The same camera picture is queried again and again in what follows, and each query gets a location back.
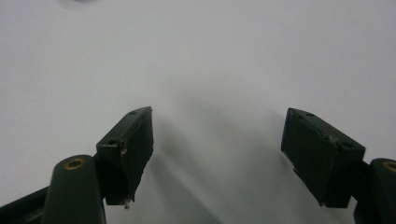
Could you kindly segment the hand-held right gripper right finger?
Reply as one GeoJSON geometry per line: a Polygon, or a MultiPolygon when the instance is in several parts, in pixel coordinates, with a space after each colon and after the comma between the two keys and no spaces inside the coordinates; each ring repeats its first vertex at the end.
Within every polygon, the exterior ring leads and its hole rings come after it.
{"type": "Polygon", "coordinates": [[[287,111],[281,151],[319,204],[346,208],[352,176],[365,147],[320,117],[296,108],[287,111]]]}

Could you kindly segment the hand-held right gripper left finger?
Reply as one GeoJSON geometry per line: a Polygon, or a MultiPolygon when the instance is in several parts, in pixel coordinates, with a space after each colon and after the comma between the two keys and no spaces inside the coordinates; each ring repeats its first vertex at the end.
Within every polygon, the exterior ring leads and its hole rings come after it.
{"type": "Polygon", "coordinates": [[[128,112],[97,144],[95,161],[107,205],[134,201],[153,153],[152,108],[128,112]]]}

